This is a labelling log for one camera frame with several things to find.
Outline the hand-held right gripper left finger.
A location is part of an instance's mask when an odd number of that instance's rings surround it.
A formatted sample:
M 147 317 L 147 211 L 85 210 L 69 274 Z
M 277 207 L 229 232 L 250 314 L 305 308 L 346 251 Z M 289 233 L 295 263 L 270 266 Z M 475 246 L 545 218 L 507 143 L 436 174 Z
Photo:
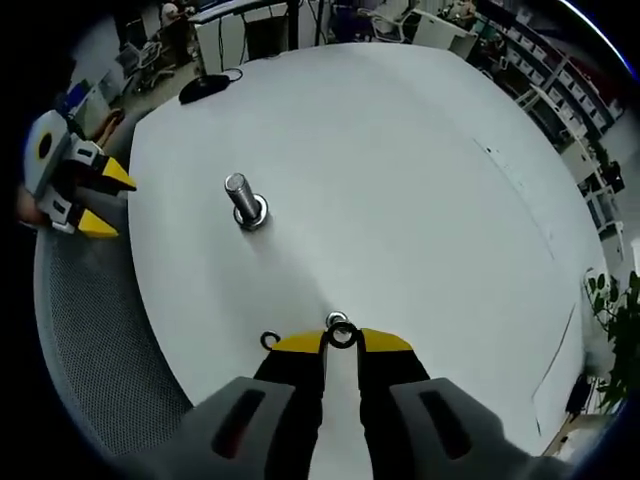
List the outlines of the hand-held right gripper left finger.
M 326 334 L 276 342 L 251 377 L 188 411 L 140 454 L 142 479 L 306 479 L 322 423 Z

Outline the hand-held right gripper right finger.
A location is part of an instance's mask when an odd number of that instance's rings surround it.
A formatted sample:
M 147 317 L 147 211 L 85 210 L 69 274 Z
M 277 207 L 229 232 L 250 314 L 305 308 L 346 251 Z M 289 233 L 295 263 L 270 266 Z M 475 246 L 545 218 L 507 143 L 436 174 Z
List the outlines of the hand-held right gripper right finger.
M 501 420 L 400 337 L 357 335 L 360 421 L 377 479 L 567 479 L 569 466 L 511 443 Z

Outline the person's left hand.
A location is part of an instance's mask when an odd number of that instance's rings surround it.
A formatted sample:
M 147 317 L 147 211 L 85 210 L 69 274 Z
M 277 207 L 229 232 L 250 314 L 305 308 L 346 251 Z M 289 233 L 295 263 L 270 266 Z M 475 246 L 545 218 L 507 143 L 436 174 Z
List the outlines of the person's left hand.
M 16 216 L 20 222 L 32 227 L 48 224 L 48 217 L 39 209 L 35 198 L 23 185 L 17 188 Z

